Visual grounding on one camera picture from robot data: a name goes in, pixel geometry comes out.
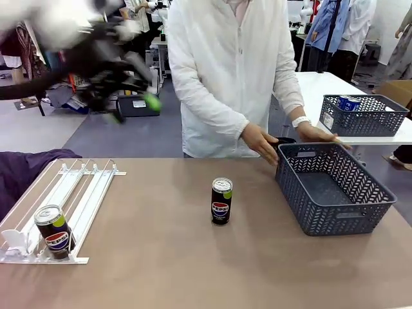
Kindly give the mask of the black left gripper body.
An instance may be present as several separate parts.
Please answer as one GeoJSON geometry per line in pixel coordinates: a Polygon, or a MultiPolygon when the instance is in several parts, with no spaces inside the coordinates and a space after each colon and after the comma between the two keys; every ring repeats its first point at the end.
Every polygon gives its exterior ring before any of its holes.
{"type": "Polygon", "coordinates": [[[151,70],[127,46],[136,36],[126,23],[94,23],[79,31],[69,49],[69,67],[88,83],[79,97],[91,110],[108,110],[109,97],[119,90],[147,93],[151,70]]]}

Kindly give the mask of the person's right hand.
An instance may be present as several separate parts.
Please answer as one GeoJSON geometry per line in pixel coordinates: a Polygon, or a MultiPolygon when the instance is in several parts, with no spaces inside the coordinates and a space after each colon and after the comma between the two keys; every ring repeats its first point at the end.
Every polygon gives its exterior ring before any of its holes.
{"type": "Polygon", "coordinates": [[[272,144],[279,140],[263,131],[263,129],[253,123],[248,123],[242,131],[241,138],[247,146],[258,153],[270,165],[276,166],[279,158],[272,144]]]}

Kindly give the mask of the person's left hand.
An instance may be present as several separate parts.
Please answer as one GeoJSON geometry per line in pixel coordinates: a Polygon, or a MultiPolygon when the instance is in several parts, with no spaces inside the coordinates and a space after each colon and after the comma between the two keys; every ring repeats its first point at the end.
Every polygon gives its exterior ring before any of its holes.
{"type": "Polygon", "coordinates": [[[300,123],[295,129],[302,142],[336,142],[341,144],[345,149],[351,150],[351,146],[342,143],[337,138],[337,135],[333,135],[311,125],[309,122],[300,123]]]}

